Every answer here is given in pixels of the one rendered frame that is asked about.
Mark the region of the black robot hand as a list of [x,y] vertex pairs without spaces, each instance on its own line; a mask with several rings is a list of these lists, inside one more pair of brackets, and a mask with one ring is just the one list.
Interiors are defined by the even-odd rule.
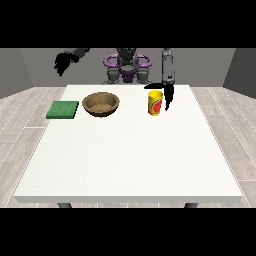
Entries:
[[73,53],[59,53],[55,59],[54,69],[62,76],[71,62],[77,63],[78,61],[79,57]]
[[174,85],[170,83],[151,83],[145,86],[145,89],[163,89],[166,107],[165,110],[169,109],[170,103],[173,100],[174,95]]

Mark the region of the yellow cup with melon print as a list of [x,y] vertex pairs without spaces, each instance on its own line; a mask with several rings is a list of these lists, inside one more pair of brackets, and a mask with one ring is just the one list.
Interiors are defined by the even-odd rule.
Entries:
[[160,114],[162,106],[163,93],[159,90],[151,90],[148,93],[148,113],[152,116]]

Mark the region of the green square pad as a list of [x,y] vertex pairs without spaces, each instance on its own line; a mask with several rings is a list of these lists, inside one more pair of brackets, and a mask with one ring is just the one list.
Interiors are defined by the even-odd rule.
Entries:
[[73,119],[75,117],[78,101],[54,101],[47,114],[47,119]]

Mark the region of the brown wooden bowl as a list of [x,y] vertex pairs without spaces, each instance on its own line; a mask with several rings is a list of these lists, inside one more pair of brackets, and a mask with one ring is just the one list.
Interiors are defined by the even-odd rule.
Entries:
[[82,106],[94,117],[107,117],[117,110],[119,103],[119,98],[113,93],[96,92],[86,96]]

